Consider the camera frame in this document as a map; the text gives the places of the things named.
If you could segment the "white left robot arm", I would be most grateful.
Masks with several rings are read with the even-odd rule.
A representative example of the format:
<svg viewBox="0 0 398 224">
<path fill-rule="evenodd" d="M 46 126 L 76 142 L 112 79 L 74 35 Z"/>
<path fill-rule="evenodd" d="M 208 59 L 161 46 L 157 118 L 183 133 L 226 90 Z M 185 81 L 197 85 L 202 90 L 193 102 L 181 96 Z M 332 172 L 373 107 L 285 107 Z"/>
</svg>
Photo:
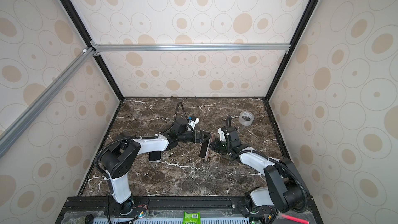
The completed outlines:
<svg viewBox="0 0 398 224">
<path fill-rule="evenodd" d="M 211 133 L 202 130 L 163 132 L 144 137 L 122 133 L 97 153 L 94 165 L 108 181 L 113 199 L 118 204 L 124 204 L 131 200 L 127 174 L 138 155 L 149 153 L 153 158 L 160 158 L 163 151 L 171 150 L 179 143 L 201 144 L 207 152 L 211 138 Z"/>
</svg>

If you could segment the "phone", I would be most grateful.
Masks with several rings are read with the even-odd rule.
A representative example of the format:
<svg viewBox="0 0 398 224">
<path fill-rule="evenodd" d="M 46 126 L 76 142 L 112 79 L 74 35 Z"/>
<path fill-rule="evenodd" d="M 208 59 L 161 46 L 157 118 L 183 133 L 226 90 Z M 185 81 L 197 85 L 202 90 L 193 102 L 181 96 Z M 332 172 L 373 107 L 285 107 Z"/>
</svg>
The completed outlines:
<svg viewBox="0 0 398 224">
<path fill-rule="evenodd" d="M 201 159 L 207 159 L 208 158 L 208 154 L 209 154 L 209 144 L 211 143 L 211 140 L 209 143 L 202 143 L 201 144 L 201 149 L 200 149 L 200 153 L 199 153 L 199 158 Z"/>
</svg>

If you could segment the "black smartphone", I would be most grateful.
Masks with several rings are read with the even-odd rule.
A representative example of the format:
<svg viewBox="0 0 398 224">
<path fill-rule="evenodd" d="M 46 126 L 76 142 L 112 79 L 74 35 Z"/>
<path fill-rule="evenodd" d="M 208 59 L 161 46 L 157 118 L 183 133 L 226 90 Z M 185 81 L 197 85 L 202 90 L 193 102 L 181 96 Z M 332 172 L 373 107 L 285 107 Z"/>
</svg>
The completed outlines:
<svg viewBox="0 0 398 224">
<path fill-rule="evenodd" d="M 149 162 L 157 162 L 162 159 L 162 151 L 151 151 L 149 153 Z"/>
</svg>

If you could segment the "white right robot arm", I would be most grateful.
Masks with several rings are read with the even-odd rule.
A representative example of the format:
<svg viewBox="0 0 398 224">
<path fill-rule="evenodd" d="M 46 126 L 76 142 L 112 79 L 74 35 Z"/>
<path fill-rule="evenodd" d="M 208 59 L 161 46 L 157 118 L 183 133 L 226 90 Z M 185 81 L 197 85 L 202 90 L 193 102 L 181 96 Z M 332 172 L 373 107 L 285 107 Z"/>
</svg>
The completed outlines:
<svg viewBox="0 0 398 224">
<path fill-rule="evenodd" d="M 309 205 L 309 190 L 289 159 L 278 160 L 262 154 L 247 145 L 233 147 L 218 139 L 210 142 L 208 150 L 238 160 L 265 177 L 266 187 L 253 189 L 246 194 L 249 211 L 262 206 L 273 206 L 282 213 L 303 213 Z"/>
</svg>

